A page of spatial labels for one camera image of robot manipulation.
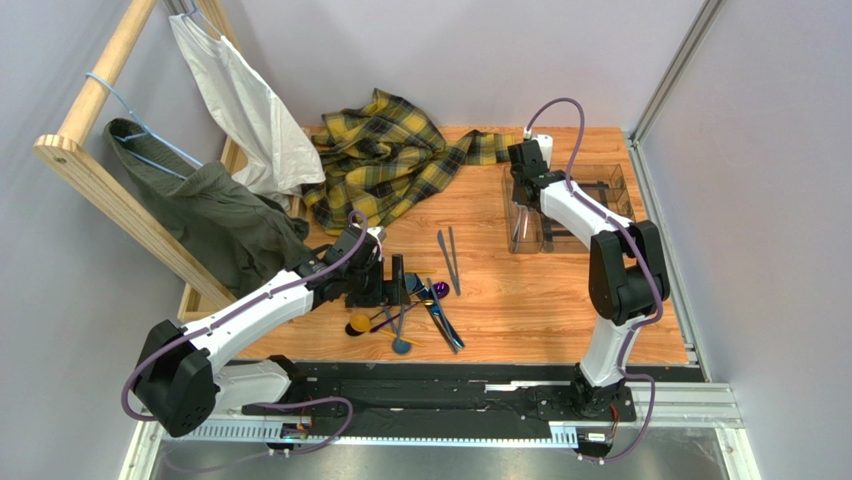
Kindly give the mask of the blue metal knife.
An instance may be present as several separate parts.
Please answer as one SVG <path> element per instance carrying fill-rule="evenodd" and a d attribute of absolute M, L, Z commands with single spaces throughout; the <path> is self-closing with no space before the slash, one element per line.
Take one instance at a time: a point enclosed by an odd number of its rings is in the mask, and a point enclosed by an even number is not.
<path fill-rule="evenodd" d="M 431 278 L 427 278 L 426 293 L 428 294 L 428 299 L 431 301 L 429 311 L 433 320 L 436 322 L 451 351 L 457 354 L 465 347 L 465 344 L 452 326 L 441 304 L 442 300 L 450 293 L 450 287 L 445 282 L 433 282 Z"/>

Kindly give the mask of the purple metal spoon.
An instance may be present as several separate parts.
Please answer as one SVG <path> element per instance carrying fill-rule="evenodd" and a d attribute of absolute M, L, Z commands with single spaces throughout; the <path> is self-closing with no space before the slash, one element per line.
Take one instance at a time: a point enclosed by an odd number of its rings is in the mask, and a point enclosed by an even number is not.
<path fill-rule="evenodd" d="M 413 308 L 415 305 L 424 305 L 431 306 L 435 303 L 435 298 L 443 299 L 450 293 L 450 286 L 443 281 L 439 281 L 433 284 L 433 289 L 428 288 L 425 285 L 422 285 L 421 289 L 418 292 L 419 300 L 410 305 L 409 308 Z M 397 315 L 391 316 L 389 319 L 385 320 L 382 323 L 372 327 L 369 332 L 375 333 L 380 329 L 384 328 L 387 324 L 391 323 L 393 320 L 397 318 Z"/>

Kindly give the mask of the blue-grey plastic spoon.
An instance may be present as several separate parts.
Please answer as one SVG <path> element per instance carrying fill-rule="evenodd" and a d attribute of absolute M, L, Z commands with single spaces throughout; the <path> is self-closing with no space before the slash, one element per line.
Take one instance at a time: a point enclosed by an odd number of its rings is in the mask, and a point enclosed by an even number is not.
<path fill-rule="evenodd" d="M 412 349 L 412 344 L 402 338 L 401 328 L 402 321 L 405 318 L 405 311 L 406 306 L 401 305 L 399 313 L 397 314 L 397 318 L 390 323 L 392 332 L 394 334 L 394 339 L 391 343 L 391 348 L 398 355 L 407 355 Z"/>

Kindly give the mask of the silver fork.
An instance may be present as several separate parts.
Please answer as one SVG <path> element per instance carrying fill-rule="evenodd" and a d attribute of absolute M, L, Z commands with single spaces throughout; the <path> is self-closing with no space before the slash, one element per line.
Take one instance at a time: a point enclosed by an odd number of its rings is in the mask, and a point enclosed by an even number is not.
<path fill-rule="evenodd" d="M 509 251 L 513 254 L 518 252 L 520 244 L 523 240 L 523 233 L 525 231 L 525 227 L 523 226 L 524 216 L 525 214 L 523 206 L 517 205 L 517 215 L 512 228 L 509 243 Z"/>

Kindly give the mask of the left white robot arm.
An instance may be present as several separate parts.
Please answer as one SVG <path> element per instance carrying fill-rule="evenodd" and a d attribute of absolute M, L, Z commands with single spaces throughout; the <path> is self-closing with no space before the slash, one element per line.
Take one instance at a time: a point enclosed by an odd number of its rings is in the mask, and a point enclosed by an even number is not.
<path fill-rule="evenodd" d="M 301 253 L 232 305 L 185 326 L 155 325 L 122 388 L 125 412 L 182 437 L 213 414 L 282 400 L 296 381 L 294 366 L 281 355 L 246 362 L 237 354 L 339 298 L 348 308 L 409 304 L 404 257 L 384 254 L 384 237 L 380 227 L 350 225 L 334 244 Z"/>

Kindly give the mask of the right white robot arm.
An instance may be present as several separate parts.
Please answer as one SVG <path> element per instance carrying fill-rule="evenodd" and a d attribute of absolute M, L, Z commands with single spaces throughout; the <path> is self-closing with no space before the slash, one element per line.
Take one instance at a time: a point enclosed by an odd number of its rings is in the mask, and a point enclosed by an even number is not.
<path fill-rule="evenodd" d="M 549 169 L 540 144 L 508 148 L 513 199 L 570 231 L 589 252 L 588 295 L 597 318 L 572 386 L 579 403 L 613 400 L 638 332 L 656 322 L 670 293 L 659 228 L 605 208 L 562 171 Z"/>

